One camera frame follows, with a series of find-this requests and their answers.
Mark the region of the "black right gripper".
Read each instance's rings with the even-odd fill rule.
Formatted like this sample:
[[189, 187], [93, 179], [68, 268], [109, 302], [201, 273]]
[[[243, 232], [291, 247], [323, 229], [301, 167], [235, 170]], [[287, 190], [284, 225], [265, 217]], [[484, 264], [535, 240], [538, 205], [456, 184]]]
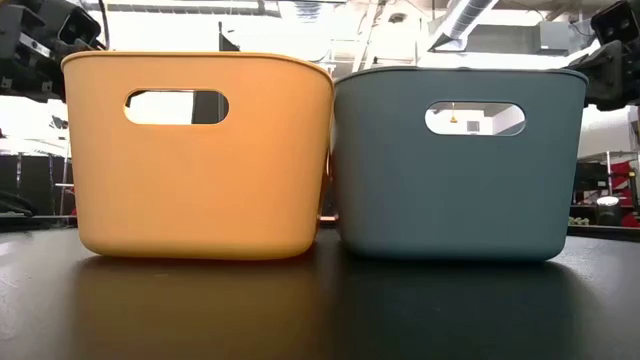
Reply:
[[571, 61], [566, 69], [588, 78], [585, 107], [613, 111], [640, 106], [640, 45], [614, 40]]

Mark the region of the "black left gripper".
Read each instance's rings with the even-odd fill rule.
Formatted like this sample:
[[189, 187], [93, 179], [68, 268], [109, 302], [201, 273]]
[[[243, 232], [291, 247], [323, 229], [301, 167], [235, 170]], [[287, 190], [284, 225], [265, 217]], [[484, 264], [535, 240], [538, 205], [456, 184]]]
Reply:
[[24, 3], [0, 3], [0, 96], [36, 102], [64, 100], [64, 79], [52, 51], [38, 38], [44, 20]]

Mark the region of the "metal storage shelf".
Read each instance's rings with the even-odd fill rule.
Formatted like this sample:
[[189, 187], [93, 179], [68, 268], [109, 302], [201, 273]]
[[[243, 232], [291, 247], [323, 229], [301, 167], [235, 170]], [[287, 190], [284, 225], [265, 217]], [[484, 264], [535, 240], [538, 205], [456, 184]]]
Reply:
[[579, 157], [570, 205], [569, 224], [596, 223], [596, 201], [620, 199], [622, 227], [640, 229], [640, 151], [605, 151]]

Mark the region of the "round white-topped black canister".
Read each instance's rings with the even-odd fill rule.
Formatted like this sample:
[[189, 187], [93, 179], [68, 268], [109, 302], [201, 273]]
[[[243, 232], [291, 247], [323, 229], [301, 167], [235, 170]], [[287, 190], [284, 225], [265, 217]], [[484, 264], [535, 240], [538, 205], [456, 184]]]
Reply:
[[596, 223], [601, 226], [621, 225], [620, 199], [615, 196], [603, 196], [596, 201]]

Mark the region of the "black upright pole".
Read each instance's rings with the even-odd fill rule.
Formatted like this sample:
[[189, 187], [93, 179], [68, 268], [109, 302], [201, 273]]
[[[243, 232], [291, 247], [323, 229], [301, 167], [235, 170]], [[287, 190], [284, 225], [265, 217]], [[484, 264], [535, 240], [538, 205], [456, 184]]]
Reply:
[[[231, 42], [223, 31], [223, 23], [218, 22], [218, 50], [239, 52], [240, 47]], [[221, 122], [229, 111], [227, 98], [216, 91], [194, 91], [192, 104], [192, 124], [216, 124]]]

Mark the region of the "blue-grey plastic bin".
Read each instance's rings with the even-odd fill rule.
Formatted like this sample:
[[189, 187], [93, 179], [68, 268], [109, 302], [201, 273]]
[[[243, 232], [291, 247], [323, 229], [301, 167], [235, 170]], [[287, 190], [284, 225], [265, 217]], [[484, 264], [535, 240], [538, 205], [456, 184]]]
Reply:
[[[340, 236], [397, 259], [545, 261], [564, 248], [588, 80], [567, 69], [385, 67], [335, 84]], [[436, 103], [507, 103], [510, 136], [439, 134]]]

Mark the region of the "orange plastic bin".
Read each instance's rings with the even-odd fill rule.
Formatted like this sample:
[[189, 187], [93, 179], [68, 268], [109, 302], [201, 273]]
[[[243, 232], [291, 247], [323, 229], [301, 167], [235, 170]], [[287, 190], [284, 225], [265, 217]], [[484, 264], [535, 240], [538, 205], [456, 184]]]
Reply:
[[[251, 52], [84, 51], [61, 63], [78, 236], [107, 256], [271, 260], [317, 232], [334, 84], [322, 67]], [[142, 91], [213, 91], [215, 124], [138, 124]]]

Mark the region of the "silver ceiling duct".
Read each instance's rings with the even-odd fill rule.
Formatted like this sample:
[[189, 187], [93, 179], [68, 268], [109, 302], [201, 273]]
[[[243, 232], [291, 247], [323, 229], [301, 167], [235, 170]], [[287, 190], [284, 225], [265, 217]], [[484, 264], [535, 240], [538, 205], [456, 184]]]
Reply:
[[427, 41], [428, 50], [441, 47], [455, 51], [466, 49], [468, 37], [480, 18], [494, 8], [499, 0], [451, 0], [446, 12], [434, 20], [435, 28]]

